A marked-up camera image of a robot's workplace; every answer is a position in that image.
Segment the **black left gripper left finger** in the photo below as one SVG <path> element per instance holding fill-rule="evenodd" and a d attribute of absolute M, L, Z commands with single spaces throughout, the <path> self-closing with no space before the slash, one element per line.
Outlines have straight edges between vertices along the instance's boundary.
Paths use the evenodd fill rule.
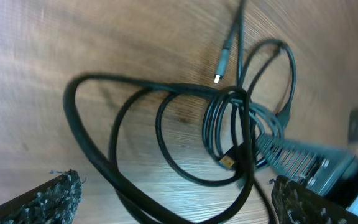
<path fill-rule="evenodd" d="M 0 223 L 71 224 L 81 202 L 77 171 L 58 171 L 54 179 L 0 205 Z"/>

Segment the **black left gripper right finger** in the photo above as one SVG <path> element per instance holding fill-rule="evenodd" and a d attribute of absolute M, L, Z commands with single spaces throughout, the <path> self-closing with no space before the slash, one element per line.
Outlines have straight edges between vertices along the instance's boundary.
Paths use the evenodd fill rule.
<path fill-rule="evenodd" d="M 358 216 L 282 175 L 275 179 L 271 196 L 280 223 L 358 224 Z"/>

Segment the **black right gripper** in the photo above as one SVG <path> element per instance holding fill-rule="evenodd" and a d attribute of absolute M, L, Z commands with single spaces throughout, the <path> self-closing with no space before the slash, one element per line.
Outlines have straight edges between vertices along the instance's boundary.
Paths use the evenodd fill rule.
<path fill-rule="evenodd" d="M 262 134 L 256 146 L 278 175 L 358 216 L 358 159 L 345 149 Z"/>

